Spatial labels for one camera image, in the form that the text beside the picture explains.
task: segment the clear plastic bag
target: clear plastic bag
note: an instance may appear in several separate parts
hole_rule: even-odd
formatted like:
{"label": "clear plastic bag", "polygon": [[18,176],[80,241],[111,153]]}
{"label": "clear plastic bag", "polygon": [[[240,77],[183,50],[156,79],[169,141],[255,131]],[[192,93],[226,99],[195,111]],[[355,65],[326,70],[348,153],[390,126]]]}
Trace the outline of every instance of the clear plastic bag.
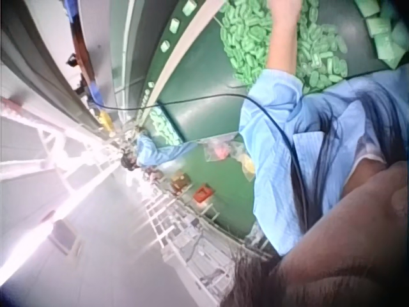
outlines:
{"label": "clear plastic bag", "polygon": [[218,138],[212,138],[203,143],[204,158],[207,162],[215,162],[226,159],[230,154],[231,140],[236,134],[228,134]]}
{"label": "clear plastic bag", "polygon": [[242,163],[242,171],[248,181],[252,181],[255,176],[254,164],[247,153],[245,146],[241,142],[230,142],[230,156]]}
{"label": "clear plastic bag", "polygon": [[244,242],[246,246],[256,247],[262,238],[264,238],[264,232],[262,231],[260,224],[255,221],[250,233],[245,236]]}

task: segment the red container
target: red container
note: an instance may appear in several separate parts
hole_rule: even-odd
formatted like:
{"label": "red container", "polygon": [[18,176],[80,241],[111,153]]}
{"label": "red container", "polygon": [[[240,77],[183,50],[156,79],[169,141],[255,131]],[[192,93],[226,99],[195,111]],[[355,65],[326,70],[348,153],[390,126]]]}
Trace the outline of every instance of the red container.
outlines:
{"label": "red container", "polygon": [[213,190],[206,184],[203,184],[193,195],[194,200],[198,203],[202,203],[213,195]]}

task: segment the light blue uniform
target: light blue uniform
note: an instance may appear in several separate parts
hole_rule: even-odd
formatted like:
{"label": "light blue uniform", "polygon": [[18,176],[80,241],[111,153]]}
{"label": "light blue uniform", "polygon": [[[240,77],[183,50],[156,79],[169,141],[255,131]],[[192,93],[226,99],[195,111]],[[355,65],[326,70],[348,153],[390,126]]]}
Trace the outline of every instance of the light blue uniform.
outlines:
{"label": "light blue uniform", "polygon": [[[323,93],[303,98],[302,83],[296,77],[278,70],[264,70],[249,92],[249,96],[269,112],[292,142],[309,191],[313,188],[313,174],[323,142],[319,114],[332,112],[337,119],[332,124],[340,137],[331,140],[338,150],[331,157],[323,195],[323,214],[340,200],[359,141],[364,138],[379,146],[372,123],[366,120],[362,103],[355,93],[371,93],[380,88],[396,101],[403,141],[407,144],[409,65],[394,72],[377,72],[343,81]],[[386,124],[390,123],[386,114],[382,116]],[[254,215],[277,252],[286,254],[302,236],[293,201],[289,150],[273,123],[248,100],[242,106],[239,131],[256,168]]]}
{"label": "light blue uniform", "polygon": [[148,136],[141,134],[136,141],[137,164],[140,167],[158,166],[179,158],[196,146],[196,143],[185,143],[157,148]]}

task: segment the factory worker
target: factory worker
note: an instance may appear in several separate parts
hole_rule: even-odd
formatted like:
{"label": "factory worker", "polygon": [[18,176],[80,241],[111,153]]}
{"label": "factory worker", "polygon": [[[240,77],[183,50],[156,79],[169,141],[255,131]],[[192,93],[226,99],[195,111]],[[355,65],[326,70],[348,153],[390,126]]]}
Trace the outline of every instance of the factory worker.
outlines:
{"label": "factory worker", "polygon": [[409,65],[303,96],[302,0],[268,2],[270,50],[248,96],[286,138],[249,100],[239,131],[278,255],[238,257],[220,306],[407,306]]}
{"label": "factory worker", "polygon": [[129,171],[173,161],[197,146],[196,143],[185,143],[157,148],[144,130],[136,129],[136,132],[132,140],[133,148],[124,152],[121,158],[122,166]]}

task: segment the black cable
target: black cable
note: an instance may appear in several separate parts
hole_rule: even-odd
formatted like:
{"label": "black cable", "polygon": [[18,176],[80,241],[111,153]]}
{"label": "black cable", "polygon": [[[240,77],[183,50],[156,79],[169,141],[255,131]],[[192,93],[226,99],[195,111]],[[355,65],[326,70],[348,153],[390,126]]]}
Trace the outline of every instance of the black cable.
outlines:
{"label": "black cable", "polygon": [[[291,160],[294,162],[294,167],[295,167],[295,173],[298,177],[298,180],[300,181],[300,187],[301,187],[301,202],[302,202],[302,206],[304,208],[304,221],[305,224],[308,226],[308,222],[307,222],[307,199],[305,197],[306,192],[305,192],[305,186],[304,186],[304,181],[302,180],[302,176],[301,176],[301,170],[300,170],[300,165],[298,163],[298,158],[297,158],[297,153],[295,152],[295,149],[293,149],[291,142],[289,141],[287,135],[285,134],[285,132],[280,128],[280,126],[278,125],[278,123],[271,117],[270,114],[268,114],[267,110],[261,106],[258,102],[256,102],[253,98],[246,96],[246,95],[242,95],[242,94],[233,94],[233,93],[225,93],[225,94],[216,94],[216,95],[209,95],[209,96],[203,96],[203,97],[198,97],[198,98],[192,98],[192,99],[186,99],[186,100],[179,100],[179,101],[174,101],[174,102],[169,102],[166,104],[162,104],[162,106],[171,106],[173,104],[184,104],[187,102],[193,102],[193,101],[199,101],[199,100],[204,100],[204,99],[209,99],[209,98],[217,98],[217,97],[238,97],[238,98],[243,98],[245,100],[248,100],[250,102],[252,102],[255,106],[257,106],[266,116],[267,118],[273,123],[273,125],[275,126],[275,128],[277,128],[277,130],[280,132],[281,137],[284,140],[284,143],[286,144],[289,153],[291,155]],[[110,109],[110,110],[118,110],[118,111],[136,111],[136,110],[145,110],[145,109],[151,109],[153,107],[160,107],[160,105],[155,104],[152,106],[148,106],[148,107],[135,107],[135,108],[130,108],[130,109],[121,109],[118,107],[105,107],[103,105],[100,105],[98,103],[95,102],[96,105],[105,108],[105,109]]]}

